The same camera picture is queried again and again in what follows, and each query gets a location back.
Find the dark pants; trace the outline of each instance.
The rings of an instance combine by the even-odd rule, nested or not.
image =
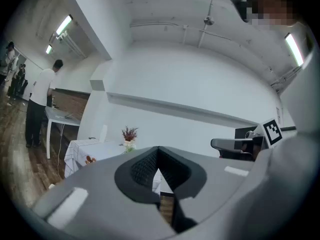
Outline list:
[[[10,97],[16,97],[18,80],[12,78],[10,88],[8,89],[7,95]]]
[[[0,74],[0,85],[2,85],[3,81],[7,78],[6,75]]]
[[[41,106],[29,99],[25,120],[25,141],[29,145],[32,145],[32,141],[34,145],[40,143],[39,135],[45,108],[46,106]]]

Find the standing person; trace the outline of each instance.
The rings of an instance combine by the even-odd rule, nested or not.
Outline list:
[[[8,88],[8,92],[7,92],[7,94],[6,94],[6,97],[7,97],[7,98],[10,98],[11,96],[14,95],[15,88],[16,88],[16,86],[17,86],[17,84],[18,84],[17,74],[18,74],[18,72],[22,69],[22,67],[23,67],[23,65],[20,64],[18,70],[16,70],[15,73],[13,74],[13,76],[12,76],[11,85],[10,85],[10,87]]]
[[[0,60],[0,85],[2,85],[3,81],[6,79],[8,75],[8,69],[10,63],[13,62],[15,57],[15,44],[14,42],[10,42],[6,47],[7,51],[5,52],[4,58]]]
[[[11,80],[11,86],[8,89],[7,97],[16,99],[17,91],[18,91],[18,84],[21,80],[25,78],[26,70],[25,70],[26,64],[20,64],[19,69],[13,74],[12,80]]]
[[[55,89],[53,81],[58,72],[63,66],[61,59],[58,59],[53,64],[52,69],[43,70],[33,84],[32,95],[29,99],[28,108],[26,111],[25,120],[25,141],[26,147],[30,148],[40,146],[40,129],[41,122],[47,105],[47,96],[52,95],[52,90]]]

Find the table leg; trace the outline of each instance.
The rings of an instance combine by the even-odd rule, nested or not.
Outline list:
[[[50,159],[50,132],[52,121],[49,119],[48,127],[46,129],[46,158]]]

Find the ceiling light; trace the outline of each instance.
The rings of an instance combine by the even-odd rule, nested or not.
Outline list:
[[[66,26],[72,21],[71,15],[68,15],[64,21],[61,23],[61,25],[58,27],[56,33],[60,35],[62,31],[66,28]]]
[[[48,48],[46,49],[46,51],[45,51],[45,52],[46,52],[47,54],[49,54],[49,53],[50,53],[50,51],[51,51],[51,49],[52,49],[52,46],[49,44],[49,45],[48,45]]]
[[[292,36],[292,34],[288,33],[288,35],[285,37],[285,40],[290,46],[296,63],[298,64],[298,66],[301,66],[304,63],[304,60],[302,59],[301,53],[299,51],[296,41],[294,40],[294,37]]]

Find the person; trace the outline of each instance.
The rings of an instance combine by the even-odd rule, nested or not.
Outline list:
[[[19,82],[25,78],[26,75],[26,64],[20,64],[19,65],[19,70],[17,70],[11,80],[11,86],[8,89],[7,97],[10,98],[12,97],[14,100],[16,99],[17,96],[17,91],[18,91],[18,84]]]
[[[7,51],[5,52],[4,58],[0,60],[0,85],[6,79],[8,75],[9,65],[13,62],[15,57],[15,44],[10,42],[6,47]]]
[[[13,77],[12,77],[12,80],[11,80],[11,85],[8,88],[8,92],[6,94],[7,98],[10,98],[11,96],[14,95],[14,91],[15,91],[15,88],[16,88],[16,85],[17,85],[17,72],[19,72],[22,69],[22,67],[23,67],[23,64],[20,64],[18,70],[13,74]]]
[[[25,141],[26,147],[40,146],[41,122],[47,105],[47,96],[52,95],[56,72],[63,66],[63,61],[58,59],[53,64],[52,69],[43,70],[33,84],[32,95],[29,99],[25,120]]]

